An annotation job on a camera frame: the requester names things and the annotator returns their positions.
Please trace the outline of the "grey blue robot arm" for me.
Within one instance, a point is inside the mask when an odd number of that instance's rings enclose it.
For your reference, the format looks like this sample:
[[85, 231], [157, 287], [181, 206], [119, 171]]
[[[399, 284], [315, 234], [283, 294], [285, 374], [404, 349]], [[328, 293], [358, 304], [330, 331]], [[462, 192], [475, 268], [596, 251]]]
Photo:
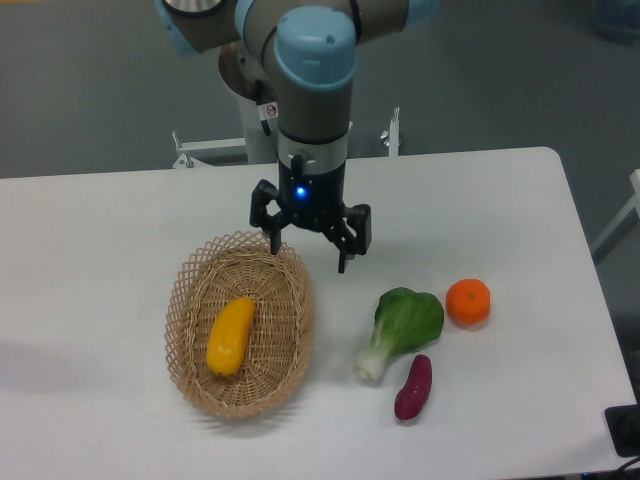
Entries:
[[351, 94], [360, 44], [434, 16], [436, 1], [159, 1], [181, 52], [238, 42], [275, 95], [279, 180], [258, 183], [250, 223], [278, 253], [288, 225], [319, 232], [338, 270], [366, 254], [371, 208], [343, 201]]

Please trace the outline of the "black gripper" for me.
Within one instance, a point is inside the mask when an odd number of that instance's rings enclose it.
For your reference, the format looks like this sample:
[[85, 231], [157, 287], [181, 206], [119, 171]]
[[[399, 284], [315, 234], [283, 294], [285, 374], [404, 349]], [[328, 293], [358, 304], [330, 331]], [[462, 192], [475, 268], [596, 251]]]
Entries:
[[[269, 239], [272, 255], [278, 254], [281, 232], [289, 224], [323, 232], [338, 249], [338, 272], [344, 274], [348, 262], [364, 256], [371, 244], [371, 207], [344, 205], [345, 164], [320, 174], [308, 173], [308, 166], [295, 160], [291, 169], [279, 162], [278, 189], [271, 182], [260, 180], [251, 194], [249, 223]], [[268, 206], [273, 202], [279, 211], [269, 214]]]

